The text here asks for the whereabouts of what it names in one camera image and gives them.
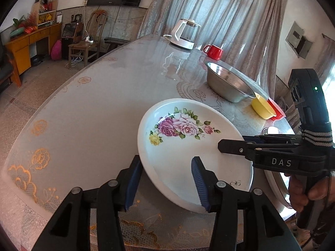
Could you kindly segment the red mug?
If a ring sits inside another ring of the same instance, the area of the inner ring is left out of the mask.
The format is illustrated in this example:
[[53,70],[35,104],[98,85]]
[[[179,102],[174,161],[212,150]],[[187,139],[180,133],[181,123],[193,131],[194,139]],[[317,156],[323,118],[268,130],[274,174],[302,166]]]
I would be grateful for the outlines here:
[[213,60],[220,60],[224,50],[216,45],[207,45],[203,48],[203,52]]

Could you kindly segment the yellow plastic bowl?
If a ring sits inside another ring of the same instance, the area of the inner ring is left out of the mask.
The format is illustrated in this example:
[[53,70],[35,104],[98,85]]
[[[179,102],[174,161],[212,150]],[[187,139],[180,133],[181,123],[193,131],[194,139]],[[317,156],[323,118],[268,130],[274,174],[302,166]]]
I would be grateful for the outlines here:
[[255,98],[251,101],[251,106],[264,120],[268,120],[277,115],[272,106],[258,93],[255,93]]

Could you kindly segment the white glass electric kettle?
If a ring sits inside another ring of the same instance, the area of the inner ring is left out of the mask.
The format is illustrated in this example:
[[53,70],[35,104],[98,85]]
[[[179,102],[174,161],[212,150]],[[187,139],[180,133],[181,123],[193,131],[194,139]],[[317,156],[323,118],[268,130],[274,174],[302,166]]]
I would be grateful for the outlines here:
[[165,34],[163,37],[175,46],[193,50],[200,28],[201,25],[192,19],[180,19],[173,27],[171,34]]

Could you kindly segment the grey window curtain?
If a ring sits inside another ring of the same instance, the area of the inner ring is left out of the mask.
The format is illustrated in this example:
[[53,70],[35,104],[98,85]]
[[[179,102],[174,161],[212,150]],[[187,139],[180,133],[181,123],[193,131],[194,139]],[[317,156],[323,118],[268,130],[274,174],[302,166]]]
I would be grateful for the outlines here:
[[177,21],[200,25],[195,47],[214,44],[222,60],[256,81],[273,97],[279,39],[288,0],[153,0],[138,36],[162,36]]

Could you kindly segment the red plastic bowl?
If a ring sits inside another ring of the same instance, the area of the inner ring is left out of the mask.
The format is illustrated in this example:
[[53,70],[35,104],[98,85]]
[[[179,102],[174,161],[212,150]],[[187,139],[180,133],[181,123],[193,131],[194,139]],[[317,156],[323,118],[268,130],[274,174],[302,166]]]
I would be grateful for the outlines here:
[[276,113],[276,115],[271,118],[272,121],[279,121],[286,117],[282,108],[279,105],[277,105],[277,103],[273,101],[273,99],[269,97],[267,99],[267,102],[271,105],[271,107],[273,108],[273,110],[275,110],[275,113]]

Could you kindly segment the stainless steel bowl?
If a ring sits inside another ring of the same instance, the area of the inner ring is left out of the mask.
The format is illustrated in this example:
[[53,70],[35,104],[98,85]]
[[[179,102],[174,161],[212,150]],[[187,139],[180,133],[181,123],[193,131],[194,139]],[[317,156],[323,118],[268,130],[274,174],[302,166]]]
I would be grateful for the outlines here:
[[266,99],[269,97],[253,79],[225,62],[217,64],[205,61],[204,64],[207,67],[207,84],[227,101],[238,103],[245,99],[254,99],[256,94]]

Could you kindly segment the pink bag on floor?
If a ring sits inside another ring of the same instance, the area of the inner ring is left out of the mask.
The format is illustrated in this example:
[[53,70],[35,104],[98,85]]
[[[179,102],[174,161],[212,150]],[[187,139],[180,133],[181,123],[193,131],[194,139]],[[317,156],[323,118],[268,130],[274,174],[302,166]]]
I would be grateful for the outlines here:
[[62,59],[61,54],[61,40],[57,40],[54,44],[51,53],[50,53],[51,59],[54,61],[58,61]]

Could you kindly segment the white plate with purple rim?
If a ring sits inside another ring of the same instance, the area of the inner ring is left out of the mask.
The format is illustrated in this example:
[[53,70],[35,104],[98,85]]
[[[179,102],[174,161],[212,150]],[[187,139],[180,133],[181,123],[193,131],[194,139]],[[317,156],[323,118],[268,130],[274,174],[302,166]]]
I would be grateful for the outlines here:
[[289,178],[283,173],[273,172],[269,170],[264,171],[269,186],[271,187],[277,200],[288,209],[292,209],[289,196]]

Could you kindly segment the wall electrical box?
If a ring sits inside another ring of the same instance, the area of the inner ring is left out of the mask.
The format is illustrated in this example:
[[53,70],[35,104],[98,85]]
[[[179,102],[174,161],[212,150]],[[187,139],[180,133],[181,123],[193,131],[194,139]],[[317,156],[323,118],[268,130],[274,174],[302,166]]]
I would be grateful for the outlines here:
[[309,41],[305,35],[304,30],[294,22],[286,36],[286,42],[292,48],[298,58],[306,59],[313,42]]

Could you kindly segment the white plate with rose print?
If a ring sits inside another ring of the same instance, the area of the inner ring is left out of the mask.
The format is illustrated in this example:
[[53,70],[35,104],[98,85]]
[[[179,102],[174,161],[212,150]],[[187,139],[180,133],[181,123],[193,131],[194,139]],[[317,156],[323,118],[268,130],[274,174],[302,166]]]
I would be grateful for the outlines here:
[[141,162],[154,186],[176,205],[205,213],[191,172],[198,156],[206,169],[238,190],[249,191],[253,167],[243,156],[218,150],[222,139],[242,140],[242,135],[221,113],[189,99],[168,99],[152,106],[138,129]]

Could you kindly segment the side window curtain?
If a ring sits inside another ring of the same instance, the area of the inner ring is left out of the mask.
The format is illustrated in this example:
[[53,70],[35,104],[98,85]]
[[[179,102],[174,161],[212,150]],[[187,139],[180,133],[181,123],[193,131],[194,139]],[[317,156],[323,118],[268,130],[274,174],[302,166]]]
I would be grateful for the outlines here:
[[318,56],[317,63],[314,66],[314,70],[317,73],[321,85],[325,83],[328,76],[330,75],[334,66],[334,40],[330,37],[322,34],[324,39],[324,45],[322,51]]

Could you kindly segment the orange wooden desk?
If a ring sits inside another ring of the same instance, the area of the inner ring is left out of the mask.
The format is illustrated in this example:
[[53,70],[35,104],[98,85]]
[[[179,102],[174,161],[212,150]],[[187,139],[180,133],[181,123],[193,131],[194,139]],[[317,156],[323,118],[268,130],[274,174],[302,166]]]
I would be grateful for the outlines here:
[[54,44],[61,39],[61,27],[61,23],[53,24],[5,44],[5,49],[12,55],[14,67],[10,79],[18,87],[22,85],[20,75],[31,67],[30,47],[35,44],[38,55],[50,55]]

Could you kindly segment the wooden chair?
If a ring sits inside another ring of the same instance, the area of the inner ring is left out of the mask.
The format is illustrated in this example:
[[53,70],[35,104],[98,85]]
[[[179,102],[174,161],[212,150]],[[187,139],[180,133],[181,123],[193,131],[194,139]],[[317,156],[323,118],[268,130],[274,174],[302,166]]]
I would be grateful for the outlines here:
[[107,21],[108,13],[105,10],[92,12],[85,30],[85,37],[78,43],[69,45],[68,68],[71,69],[77,62],[84,62],[84,67],[92,58],[99,58],[100,42]]

